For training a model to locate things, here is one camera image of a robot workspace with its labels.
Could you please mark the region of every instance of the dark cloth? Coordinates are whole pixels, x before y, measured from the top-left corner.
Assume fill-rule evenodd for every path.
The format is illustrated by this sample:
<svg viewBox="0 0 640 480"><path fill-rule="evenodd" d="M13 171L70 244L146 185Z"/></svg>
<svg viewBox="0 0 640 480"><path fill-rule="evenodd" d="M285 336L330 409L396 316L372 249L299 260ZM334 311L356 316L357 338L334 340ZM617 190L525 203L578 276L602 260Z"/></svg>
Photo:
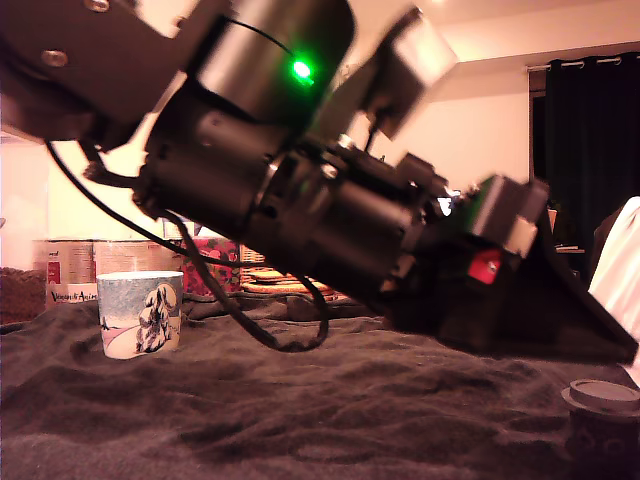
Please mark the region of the dark cloth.
<svg viewBox="0 0 640 480"><path fill-rule="evenodd" d="M302 299L238 301L274 334L315 335ZM631 385L621 368L474 357L370 316L283 354L216 305L185 311L178 350L131 360L105 357L95 302L5 329L2 479L563 479L561 390Z"/></svg>
<svg viewBox="0 0 640 480"><path fill-rule="evenodd" d="M546 77L545 173L560 223L570 219L592 257L593 232L640 191L640 60L584 58L583 67L551 62ZM585 262L583 278L591 265Z"/></svg>
<svg viewBox="0 0 640 480"><path fill-rule="evenodd" d="M609 232L611 232L611 229L616 223L616 220L623 208L624 205L605 218L593 234L593 251L591 252L591 261L589 265L589 283L591 283L593 274L596 273L596 268L598 268L598 262L600 261L604 244L607 243Z"/></svg>

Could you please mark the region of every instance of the ceiling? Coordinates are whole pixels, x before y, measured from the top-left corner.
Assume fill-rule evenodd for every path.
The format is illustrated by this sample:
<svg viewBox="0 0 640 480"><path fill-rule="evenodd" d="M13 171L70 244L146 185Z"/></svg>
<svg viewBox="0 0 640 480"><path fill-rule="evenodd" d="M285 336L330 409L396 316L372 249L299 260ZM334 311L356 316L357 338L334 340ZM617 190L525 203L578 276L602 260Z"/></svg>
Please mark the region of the ceiling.
<svg viewBox="0 0 640 480"><path fill-rule="evenodd" d="M349 0L361 32L384 29L409 6L418 5L435 24L462 23L612 0Z"/></svg>

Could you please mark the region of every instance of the black cable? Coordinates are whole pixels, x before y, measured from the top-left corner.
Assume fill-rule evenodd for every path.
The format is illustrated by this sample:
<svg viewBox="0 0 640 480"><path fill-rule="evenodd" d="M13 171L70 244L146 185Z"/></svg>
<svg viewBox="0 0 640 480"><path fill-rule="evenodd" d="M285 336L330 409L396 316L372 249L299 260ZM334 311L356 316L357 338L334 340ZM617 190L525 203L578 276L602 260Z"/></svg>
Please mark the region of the black cable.
<svg viewBox="0 0 640 480"><path fill-rule="evenodd" d="M314 302L320 310L320 327L318 329L318 334L307 344L303 344L297 340L293 340L289 343L281 345L273 335L271 335L256 322L247 317L240 309L240 306L235 301L231 300L225 293L223 288L220 286L220 283L211 275L209 269L204 264L203 258L200 255L200 251L189 235L189 231L187 230L187 227L184 225L182 220L180 220L177 215L166 210L159 213L160 216L166 218L176 227L178 227L178 230L180 231L180 234L182 235L182 238L187 246L189 257L196 267L196 271L200 275L200 278L207 286L207 288L211 290L211 293L213 293L217 300L226 309L226 311L231 315L231 317L236 322L238 322L238 324L242 328L244 328L247 333L249 333L249 335L273 350L286 353L306 352L322 345L329 334L329 309L327 307L327 303L324 300L324 297L322 296L322 293L307 278L296 277L298 278L300 283L302 283L311 292Z"/></svg>
<svg viewBox="0 0 640 480"><path fill-rule="evenodd" d="M93 142L78 140L78 144L84 152L84 156L89 161L89 165L83 173L84 178L87 180L116 188L135 189L140 185L140 179L138 177L127 177L110 172L102 161L102 157L98 150L96 150Z"/></svg>
<svg viewBox="0 0 640 480"><path fill-rule="evenodd" d="M378 126L377 123L374 122L371 127L369 128L369 138L367 138L367 143L364 146L364 152L365 153L369 153L369 150L371 149L371 145L373 145L373 139L376 136L376 133L378 133Z"/></svg>
<svg viewBox="0 0 640 480"><path fill-rule="evenodd" d="M145 230L144 228L136 225L135 223L133 223L128 218L123 217L118 212L113 211L111 208L109 208L107 205L105 205L99 198L97 198L93 193L91 193L75 177L75 175L73 175L73 173L69 170L67 165L62 161L62 159L58 155L58 152L56 152L56 149L52 145L52 143L50 141L46 141L45 143L47 145L47 150L49 151L49 153L53 157L53 160L56 162L56 164L58 165L60 170L62 170L62 173L64 173L65 176L69 179L69 181L71 183L73 183L73 185L78 190L80 190L80 192L82 192L82 194L85 197L87 197L89 199L89 201L91 203L93 203L96 207L98 207L100 210L102 210L104 213L109 215L114 220L117 220L118 222L122 223L123 225L126 225L131 230L133 230L134 232L137 232L140 235L148 238L149 240L152 240L152 241L162 245L163 247L168 248L172 252L179 253L180 255L185 255L185 256L189 255L187 250L185 250L184 248L178 247L177 245L174 245L173 243L168 242L167 240L164 240L163 238L160 238L157 235L154 235L153 233L151 233L148 230ZM223 266L223 267L231 267L231 268L266 267L266 266L268 266L265 262L232 262L232 261L228 261L228 260L218 260L216 258L210 258L210 257L204 257L202 260L204 262L206 262L206 263L211 263L213 265L220 265L220 266Z"/></svg>
<svg viewBox="0 0 640 480"><path fill-rule="evenodd" d="M386 109L383 108L376 112L376 116L373 120L373 123L369 127L369 138L367 138L367 143L364 146L365 153L369 153L369 150L371 149L371 145L373 145L373 139L375 138L376 133L378 133L378 131L380 130L380 127L382 126L382 122L388 115L389 115L388 108Z"/></svg>

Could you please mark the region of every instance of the screw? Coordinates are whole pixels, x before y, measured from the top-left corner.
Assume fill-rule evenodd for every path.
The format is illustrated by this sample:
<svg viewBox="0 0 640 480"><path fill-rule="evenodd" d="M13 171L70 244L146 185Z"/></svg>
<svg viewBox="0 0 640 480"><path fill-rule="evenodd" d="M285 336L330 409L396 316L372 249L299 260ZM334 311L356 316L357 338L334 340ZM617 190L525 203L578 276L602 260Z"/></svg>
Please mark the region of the screw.
<svg viewBox="0 0 640 480"><path fill-rule="evenodd" d="M60 50L45 50L41 55L42 61L50 67L64 67L69 58Z"/></svg>
<svg viewBox="0 0 640 480"><path fill-rule="evenodd" d="M338 176L338 169L329 163L325 163L320 167L325 178L333 180Z"/></svg>
<svg viewBox="0 0 640 480"><path fill-rule="evenodd" d="M104 13L109 10L109 0L84 0L84 6L92 12Z"/></svg>
<svg viewBox="0 0 640 480"><path fill-rule="evenodd" d="M351 140L348 135L342 134L338 137L338 145L345 150L351 150L351 147L353 147L353 140Z"/></svg>

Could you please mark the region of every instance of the curtain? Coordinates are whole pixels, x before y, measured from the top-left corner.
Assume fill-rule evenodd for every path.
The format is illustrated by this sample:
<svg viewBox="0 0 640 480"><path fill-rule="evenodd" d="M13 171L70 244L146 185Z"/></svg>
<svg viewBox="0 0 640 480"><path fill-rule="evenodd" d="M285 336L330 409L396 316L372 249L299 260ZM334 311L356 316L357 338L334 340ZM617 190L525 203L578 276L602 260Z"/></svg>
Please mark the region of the curtain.
<svg viewBox="0 0 640 480"><path fill-rule="evenodd" d="M570 224L587 255L598 225L640 194L638 55L579 66L555 60L547 72L545 173L558 222Z"/></svg>

